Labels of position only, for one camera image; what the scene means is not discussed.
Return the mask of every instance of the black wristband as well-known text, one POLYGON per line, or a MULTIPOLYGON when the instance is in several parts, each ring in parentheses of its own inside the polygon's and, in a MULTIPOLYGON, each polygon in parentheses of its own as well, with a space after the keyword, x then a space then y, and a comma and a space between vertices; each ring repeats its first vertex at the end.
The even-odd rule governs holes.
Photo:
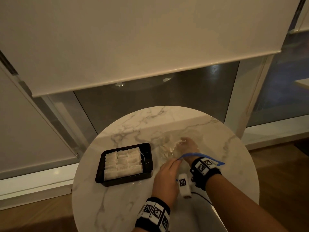
POLYGON ((193 161, 190 172, 193 175, 195 186, 205 191, 206 182, 215 174, 221 174, 213 160, 200 157, 193 161))
POLYGON ((141 208, 135 227, 149 232, 166 232, 169 226, 170 207, 157 197, 147 199, 141 208))

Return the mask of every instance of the black tray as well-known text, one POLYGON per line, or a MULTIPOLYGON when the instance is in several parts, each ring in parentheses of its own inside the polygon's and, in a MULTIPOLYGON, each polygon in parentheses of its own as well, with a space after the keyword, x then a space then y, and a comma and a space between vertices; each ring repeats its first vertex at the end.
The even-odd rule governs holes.
POLYGON ((142 143, 142 144, 137 144, 137 145, 128 146, 128 147, 111 149, 111 150, 104 151, 101 155, 100 162, 98 164, 98 171, 95 177, 95 182, 101 183, 105 187, 110 187, 110 186, 119 185, 123 183, 140 181, 143 179, 151 178, 152 170, 153 170, 153 163, 152 163, 151 147, 149 143, 142 143), (129 150, 135 147, 139 147, 142 153, 141 164, 143 165, 143 173, 104 181, 105 155, 108 153, 115 152, 115 151, 129 150))

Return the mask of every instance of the window pane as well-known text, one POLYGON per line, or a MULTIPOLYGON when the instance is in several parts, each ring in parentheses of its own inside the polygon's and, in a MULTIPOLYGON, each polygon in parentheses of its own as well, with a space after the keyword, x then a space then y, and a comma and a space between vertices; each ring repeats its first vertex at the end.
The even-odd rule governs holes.
POLYGON ((205 112, 224 122, 239 61, 75 91, 100 133, 131 112, 173 105, 205 112))
POLYGON ((275 55, 247 127, 309 114, 309 90, 294 81, 309 78, 309 32, 287 35, 275 55))

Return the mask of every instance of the stack of tea bags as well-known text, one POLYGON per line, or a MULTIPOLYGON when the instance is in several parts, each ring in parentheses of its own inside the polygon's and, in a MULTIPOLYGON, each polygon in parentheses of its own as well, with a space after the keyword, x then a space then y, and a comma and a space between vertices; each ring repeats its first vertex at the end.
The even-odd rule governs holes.
POLYGON ((105 155, 104 181, 143 172, 138 147, 105 155))

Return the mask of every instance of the round table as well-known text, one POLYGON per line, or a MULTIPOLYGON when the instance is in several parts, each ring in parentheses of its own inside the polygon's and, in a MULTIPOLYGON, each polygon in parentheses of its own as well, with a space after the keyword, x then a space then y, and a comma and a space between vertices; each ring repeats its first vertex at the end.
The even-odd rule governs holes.
MULTIPOLYGON (((189 136, 202 153, 225 163, 222 175, 258 203, 259 181, 252 158, 235 134, 217 119, 194 109, 158 106, 128 114, 105 128, 90 144, 77 168, 72 192, 73 214, 79 232, 126 232, 150 197, 160 167, 162 137, 189 136), (138 182, 104 187, 95 182, 103 151, 148 142, 154 162, 153 176, 138 182)), ((180 172, 188 172, 183 161, 180 172)), ((206 192, 194 191, 207 197, 206 192)), ((210 204, 198 195, 178 195, 170 215, 169 231, 225 231, 210 204)))

